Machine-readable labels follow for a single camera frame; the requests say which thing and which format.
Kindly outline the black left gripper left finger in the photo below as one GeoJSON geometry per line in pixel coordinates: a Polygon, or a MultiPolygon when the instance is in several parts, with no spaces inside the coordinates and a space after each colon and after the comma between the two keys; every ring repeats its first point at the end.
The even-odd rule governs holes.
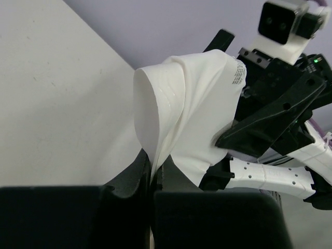
{"type": "Polygon", "coordinates": [[[149,248],[150,162],[102,186],[1,188],[1,248],[149,248]]]}

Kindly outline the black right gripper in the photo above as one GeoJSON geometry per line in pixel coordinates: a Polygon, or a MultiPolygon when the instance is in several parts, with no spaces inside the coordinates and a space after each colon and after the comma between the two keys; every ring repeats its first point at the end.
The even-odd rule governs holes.
{"type": "MultiPolygon", "coordinates": [[[[226,52],[235,35],[220,29],[203,52],[226,52]]],[[[254,50],[241,49],[246,86],[234,127],[215,146],[261,157],[269,148],[281,155],[314,142],[305,127],[313,110],[331,103],[331,67],[322,54],[303,54],[294,65],[254,50]]]]}

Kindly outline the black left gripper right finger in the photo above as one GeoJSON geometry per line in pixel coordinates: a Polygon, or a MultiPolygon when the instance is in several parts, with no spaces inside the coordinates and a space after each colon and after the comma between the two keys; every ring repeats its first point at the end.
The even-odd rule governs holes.
{"type": "Polygon", "coordinates": [[[292,248],[281,198],[271,191],[227,189],[233,158],[193,184],[168,157],[154,177],[151,229],[155,248],[292,248]]]}

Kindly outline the white bra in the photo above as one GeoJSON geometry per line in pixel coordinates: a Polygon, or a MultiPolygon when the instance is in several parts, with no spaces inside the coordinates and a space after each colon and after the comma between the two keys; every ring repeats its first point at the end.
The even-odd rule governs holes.
{"type": "Polygon", "coordinates": [[[225,158],[218,137],[234,120],[244,63],[220,50],[172,56],[133,77],[134,127],[152,173],[168,157],[194,184],[225,158]]]}

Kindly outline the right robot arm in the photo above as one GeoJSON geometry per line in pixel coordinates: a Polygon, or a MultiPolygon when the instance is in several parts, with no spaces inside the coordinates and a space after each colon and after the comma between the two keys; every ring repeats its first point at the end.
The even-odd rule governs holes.
{"type": "Polygon", "coordinates": [[[215,143],[255,158],[273,149],[279,159],[263,163],[227,156],[210,167],[202,190],[253,188],[277,200],[286,193],[319,210],[331,209],[331,134],[322,134],[312,112],[331,103],[331,68],[321,54],[297,56],[294,65],[260,49],[242,48],[247,69],[234,123],[215,143]]]}

